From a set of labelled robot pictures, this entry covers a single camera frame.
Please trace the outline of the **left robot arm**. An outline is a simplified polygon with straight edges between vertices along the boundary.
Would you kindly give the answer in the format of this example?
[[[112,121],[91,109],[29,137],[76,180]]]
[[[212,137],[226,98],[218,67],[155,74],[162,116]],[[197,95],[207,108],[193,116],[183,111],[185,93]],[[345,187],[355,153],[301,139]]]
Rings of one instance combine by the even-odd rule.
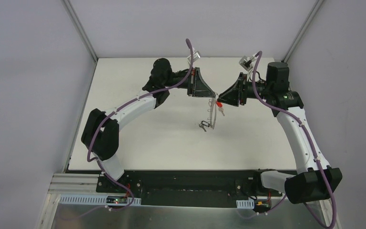
[[[169,60],[160,58],[153,63],[149,80],[137,96],[107,111],[96,108],[89,113],[81,142],[88,149],[87,160],[95,160],[102,172],[110,176],[108,187],[113,192],[121,193],[126,188],[124,168],[116,155],[120,131],[162,105],[173,88],[187,90],[189,97],[209,98],[215,104],[216,92],[204,81],[198,67],[190,64],[188,69],[173,72]]]

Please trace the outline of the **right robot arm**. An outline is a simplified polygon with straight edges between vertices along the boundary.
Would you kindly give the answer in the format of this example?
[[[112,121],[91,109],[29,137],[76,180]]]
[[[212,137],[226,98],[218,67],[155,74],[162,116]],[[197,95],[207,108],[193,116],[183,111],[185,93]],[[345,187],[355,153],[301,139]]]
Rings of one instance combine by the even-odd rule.
[[[292,176],[272,169],[256,172],[252,191],[262,196],[270,189],[285,193],[293,204],[318,200],[334,200],[334,191],[343,176],[332,168],[317,146],[306,120],[304,104],[298,92],[289,88],[289,67],[283,62],[267,65],[266,79],[258,78],[252,61],[240,64],[247,74],[240,73],[237,81],[218,98],[218,102],[240,106],[247,99],[262,100],[283,128],[292,149],[297,174]]]

